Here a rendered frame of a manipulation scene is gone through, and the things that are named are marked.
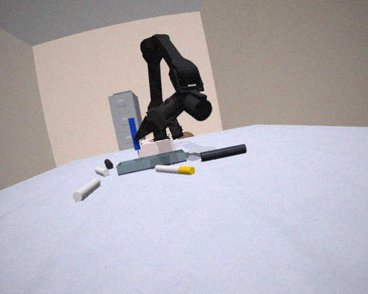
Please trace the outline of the grey keyboard with white letter keys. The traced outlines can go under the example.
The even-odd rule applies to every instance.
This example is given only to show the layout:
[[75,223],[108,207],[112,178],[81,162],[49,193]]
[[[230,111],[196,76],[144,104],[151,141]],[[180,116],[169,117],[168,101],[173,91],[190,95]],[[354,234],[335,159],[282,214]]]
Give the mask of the grey keyboard with white letter keys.
[[156,165],[172,165],[186,161],[184,150],[179,149],[176,151],[141,157],[140,159],[125,160],[119,162],[116,168],[118,175],[121,176],[142,170],[150,170],[155,168]]

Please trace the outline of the black cylinder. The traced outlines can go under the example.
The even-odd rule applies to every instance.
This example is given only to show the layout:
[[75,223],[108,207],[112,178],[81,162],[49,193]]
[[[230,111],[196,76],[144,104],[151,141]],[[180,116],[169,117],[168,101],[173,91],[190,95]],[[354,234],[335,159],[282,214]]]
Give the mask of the black cylinder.
[[109,159],[106,159],[104,161],[105,166],[107,167],[107,169],[111,170],[113,168],[113,163],[111,163],[111,161],[109,161]]
[[243,154],[246,153],[247,149],[246,149],[246,145],[242,144],[242,145],[236,145],[236,146],[230,146],[227,148],[221,148],[221,149],[216,149],[216,150],[212,150],[212,151],[206,151],[206,152],[202,152],[201,153],[201,160],[203,161],[207,161],[207,160],[213,160],[213,159],[219,159],[222,157],[228,157],[228,156],[234,156],[237,154]]

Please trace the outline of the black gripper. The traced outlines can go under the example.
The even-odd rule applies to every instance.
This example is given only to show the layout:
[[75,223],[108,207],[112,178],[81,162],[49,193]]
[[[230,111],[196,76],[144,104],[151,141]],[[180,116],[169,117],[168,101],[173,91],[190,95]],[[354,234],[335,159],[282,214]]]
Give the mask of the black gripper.
[[[158,108],[151,108],[146,112],[148,119],[146,116],[140,125],[134,140],[138,141],[141,138],[144,138],[151,132],[162,132],[168,128],[168,120],[171,116],[180,115],[182,109],[176,103],[176,101],[169,97],[167,98]],[[176,117],[177,117],[176,116]]]

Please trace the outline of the blue stylus with grey tip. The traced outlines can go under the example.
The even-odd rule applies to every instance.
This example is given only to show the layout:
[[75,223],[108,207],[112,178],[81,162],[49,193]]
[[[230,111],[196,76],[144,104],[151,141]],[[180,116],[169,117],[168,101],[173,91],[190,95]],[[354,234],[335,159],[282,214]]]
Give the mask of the blue stylus with grey tip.
[[131,134],[132,134],[132,142],[133,142],[133,145],[134,145],[134,150],[137,150],[138,156],[139,156],[139,159],[140,159],[140,154],[139,154],[140,144],[139,144],[139,141],[134,140],[134,137],[137,133],[136,126],[135,126],[135,120],[134,120],[134,118],[129,118],[128,121],[129,121],[129,126],[130,126],[130,130],[131,130]]

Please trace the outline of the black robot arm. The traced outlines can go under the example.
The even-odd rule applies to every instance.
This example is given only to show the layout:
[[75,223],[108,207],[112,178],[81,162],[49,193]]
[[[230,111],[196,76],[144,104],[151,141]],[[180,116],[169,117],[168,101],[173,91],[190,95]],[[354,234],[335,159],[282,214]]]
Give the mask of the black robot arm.
[[[206,120],[212,112],[212,105],[207,100],[203,82],[198,68],[188,59],[183,58],[176,47],[172,44],[170,37],[166,34],[155,34],[144,39],[140,44],[142,57],[148,65],[148,79],[150,84],[150,103],[151,108],[158,108],[163,101],[161,86],[161,67],[160,62],[164,58],[170,68],[169,77],[175,93],[173,98],[182,111],[198,121]],[[195,85],[196,86],[189,86]],[[177,115],[171,116],[168,120],[168,128],[175,140],[183,136],[182,126],[177,121]]]

